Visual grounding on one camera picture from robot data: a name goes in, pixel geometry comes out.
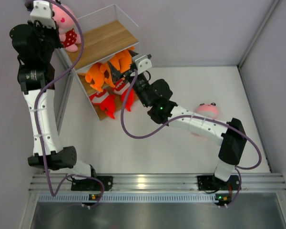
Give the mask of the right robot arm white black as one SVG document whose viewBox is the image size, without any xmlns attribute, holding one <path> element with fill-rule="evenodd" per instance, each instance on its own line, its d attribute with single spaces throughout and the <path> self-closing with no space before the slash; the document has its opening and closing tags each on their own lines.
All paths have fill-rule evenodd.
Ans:
<svg viewBox="0 0 286 229">
<path fill-rule="evenodd" d="M 152 67 L 151 55 L 131 52 L 132 62 L 125 72 L 117 70 L 109 63 L 111 79 L 115 83 L 124 79 L 130 83 L 130 90 L 134 90 L 144 107 L 149 107 L 147 112 L 150 118 L 160 127 L 155 131 L 143 135 L 130 134 L 121 117 L 123 131 L 131 138 L 145 139 L 159 132 L 165 126 L 176 127 L 195 133 L 220 146 L 219 161 L 213 173 L 213 184 L 217 189 L 225 189 L 230 184 L 230 176 L 239 164 L 244 147 L 246 135 L 242 122 L 233 118 L 230 122 L 222 123 L 203 115 L 191 112 L 177 103 L 171 101 L 173 92 L 164 79 L 149 83 L 144 73 Z"/>
</svg>

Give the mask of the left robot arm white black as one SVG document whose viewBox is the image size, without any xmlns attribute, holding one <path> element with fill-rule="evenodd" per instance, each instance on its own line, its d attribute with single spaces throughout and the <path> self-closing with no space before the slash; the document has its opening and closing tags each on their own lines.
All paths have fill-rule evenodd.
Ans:
<svg viewBox="0 0 286 229">
<path fill-rule="evenodd" d="M 33 155 L 28 157 L 31 167 L 44 171 L 59 171 L 84 176 L 82 185 L 94 190 L 98 178 L 94 168 L 77 158 L 73 146 L 61 144 L 54 112 L 55 69 L 52 54 L 61 48 L 58 29 L 47 28 L 40 21 L 28 21 L 11 29 L 12 46 L 18 53 L 17 75 L 20 89 L 27 103 L 33 130 Z"/>
</svg>

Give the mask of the red shark plush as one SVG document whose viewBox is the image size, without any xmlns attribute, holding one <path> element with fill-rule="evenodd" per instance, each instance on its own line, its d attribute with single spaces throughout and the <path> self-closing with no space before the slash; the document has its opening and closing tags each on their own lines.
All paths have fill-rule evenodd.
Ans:
<svg viewBox="0 0 286 229">
<path fill-rule="evenodd" d="M 134 103 L 134 90 L 131 89 L 128 97 L 126 98 L 126 94 L 129 91 L 130 83 L 124 82 L 123 79 L 120 79 L 115 83 L 115 87 L 113 89 L 113 93 L 120 96 L 121 101 L 126 101 L 125 109 L 127 111 L 131 111 L 132 105 Z"/>
<path fill-rule="evenodd" d="M 114 94 L 110 94 L 106 89 L 103 89 L 102 92 L 90 95 L 89 99 L 93 105 L 98 106 L 107 116 L 115 119 L 116 104 Z"/>
</svg>

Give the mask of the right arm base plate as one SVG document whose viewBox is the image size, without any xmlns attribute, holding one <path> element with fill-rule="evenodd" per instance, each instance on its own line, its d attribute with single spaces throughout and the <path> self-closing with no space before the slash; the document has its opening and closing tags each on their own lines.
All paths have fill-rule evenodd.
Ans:
<svg viewBox="0 0 286 229">
<path fill-rule="evenodd" d="M 228 181 L 222 181 L 214 175 L 200 175 L 197 177 L 198 190 L 206 194 L 215 194 L 215 205 L 227 208 L 241 190 L 242 180 L 239 175 L 231 175 Z"/>
</svg>

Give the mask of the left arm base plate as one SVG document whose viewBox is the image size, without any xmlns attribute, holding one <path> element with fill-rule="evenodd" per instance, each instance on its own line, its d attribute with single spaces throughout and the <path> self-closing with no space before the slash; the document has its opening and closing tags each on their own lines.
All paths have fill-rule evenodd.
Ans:
<svg viewBox="0 0 286 229">
<path fill-rule="evenodd" d="M 97 194 L 90 194 L 89 195 L 89 201 L 92 202 L 86 202 L 82 203 L 83 205 L 87 207 L 94 207 L 97 205 L 101 198 L 103 197 L 103 194 L 105 191 L 109 191 L 112 189 L 113 186 L 113 176 L 98 176 L 96 177 L 97 180 L 91 180 L 88 178 L 84 179 L 71 179 L 71 191 L 96 191 Z"/>
</svg>

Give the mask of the orange shark plush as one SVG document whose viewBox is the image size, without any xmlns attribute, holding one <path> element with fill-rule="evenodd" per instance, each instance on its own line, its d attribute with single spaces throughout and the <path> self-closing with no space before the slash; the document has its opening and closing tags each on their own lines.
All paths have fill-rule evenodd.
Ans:
<svg viewBox="0 0 286 229">
<path fill-rule="evenodd" d="M 100 72 L 104 75 L 104 81 L 110 87 L 114 88 L 115 84 L 112 81 L 112 72 L 109 67 L 109 63 L 111 63 L 118 71 L 121 69 L 119 60 L 124 57 L 122 52 L 115 54 L 109 61 L 101 64 Z"/>
<path fill-rule="evenodd" d="M 89 84 L 91 88 L 98 92 L 103 92 L 103 85 L 105 83 L 103 64 L 100 62 L 94 63 L 86 73 L 78 73 L 79 76 L 83 76 L 86 83 Z"/>
<path fill-rule="evenodd" d="M 130 65 L 132 64 L 132 56 L 129 51 L 134 51 L 135 47 L 131 46 L 128 49 L 125 49 L 120 52 L 121 58 L 119 59 L 120 71 L 123 73 L 130 69 Z"/>
</svg>

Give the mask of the pink frog plush front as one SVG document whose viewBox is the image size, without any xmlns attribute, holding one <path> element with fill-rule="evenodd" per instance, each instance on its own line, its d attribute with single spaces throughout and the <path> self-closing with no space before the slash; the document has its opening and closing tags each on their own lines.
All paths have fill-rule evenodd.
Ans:
<svg viewBox="0 0 286 229">
<path fill-rule="evenodd" d="M 53 19 L 58 25 L 59 37 L 64 49 L 68 52 L 78 51 L 77 45 L 81 44 L 82 40 L 75 29 L 74 20 L 57 5 L 53 5 L 52 10 L 54 12 Z"/>
</svg>

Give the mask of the pink frog plush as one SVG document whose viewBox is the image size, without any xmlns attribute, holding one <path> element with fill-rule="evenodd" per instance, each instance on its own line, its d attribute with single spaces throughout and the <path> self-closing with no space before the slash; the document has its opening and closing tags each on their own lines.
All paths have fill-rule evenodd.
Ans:
<svg viewBox="0 0 286 229">
<path fill-rule="evenodd" d="M 78 51 L 77 45 L 81 44 L 82 40 L 75 29 L 74 20 L 57 5 L 53 5 L 52 10 L 54 12 L 53 19 L 58 25 L 59 37 L 64 49 L 68 52 Z"/>
<path fill-rule="evenodd" d="M 216 119 L 219 115 L 219 110 L 216 106 L 216 103 L 201 103 L 194 109 L 194 112 L 196 114 L 206 116 L 210 119 Z"/>
</svg>

